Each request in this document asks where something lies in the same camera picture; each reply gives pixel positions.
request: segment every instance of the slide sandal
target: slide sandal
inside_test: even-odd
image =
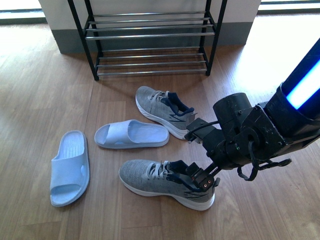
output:
[[[58,154],[51,160],[50,200],[63,207],[77,200],[90,179],[88,143],[78,130],[63,135]]]
[[[94,141],[107,149],[161,147],[169,141],[169,131],[159,124],[127,120],[100,127]]]

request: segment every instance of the gray sneaker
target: gray sneaker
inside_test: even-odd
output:
[[[178,139],[185,139],[187,126],[195,120],[195,109],[184,105],[175,92],[141,86],[136,91],[135,102],[146,118],[162,124]]]
[[[150,160],[129,160],[119,169],[119,177],[129,190],[146,196],[171,196],[182,205],[203,211],[215,201],[215,188],[202,192],[186,174],[182,160],[163,164]]]

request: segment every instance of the sneaker sole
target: sneaker sole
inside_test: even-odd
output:
[[[136,103],[136,106],[138,107],[140,113],[142,113],[143,116],[145,116],[147,119],[150,119],[152,121],[155,121],[157,123],[160,123],[162,124],[163,126],[165,126],[168,131],[173,135],[175,136],[177,139],[181,139],[181,140],[184,140],[185,139],[185,135],[188,133],[188,130],[181,130],[175,126],[173,126],[170,122],[164,120],[163,118],[160,118],[158,116],[154,116],[148,112],[146,112],[141,106],[140,104],[138,103],[138,100],[137,100],[137,96],[135,97],[135,103]]]
[[[215,201],[215,193],[213,194],[212,198],[210,198],[209,201],[194,202],[194,201],[188,200],[184,197],[176,196],[176,195],[169,194],[169,193],[142,191],[142,190],[136,189],[136,188],[130,186],[129,184],[125,183],[125,181],[123,181],[121,177],[120,177],[120,180],[127,189],[134,192],[135,194],[145,196],[145,197],[170,196],[170,197],[173,197],[175,200],[177,200],[179,203],[181,203],[183,206],[190,208],[190,209],[193,209],[193,210],[197,210],[197,211],[204,211],[204,210],[209,209],[214,204],[214,201]]]

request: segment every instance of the glowing light tube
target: glowing light tube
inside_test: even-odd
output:
[[[301,81],[286,96],[289,103],[295,108],[300,108],[309,98],[320,89],[320,60],[301,79]]]

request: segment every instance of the shoelace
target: shoelace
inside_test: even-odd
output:
[[[164,92],[164,91],[158,90],[158,91],[155,91],[151,96],[148,96],[148,99],[160,102],[161,99],[168,97],[168,93],[169,91]]]
[[[146,168],[146,175],[148,179],[164,179],[169,173],[170,162],[165,161],[163,164],[161,163],[151,163]]]

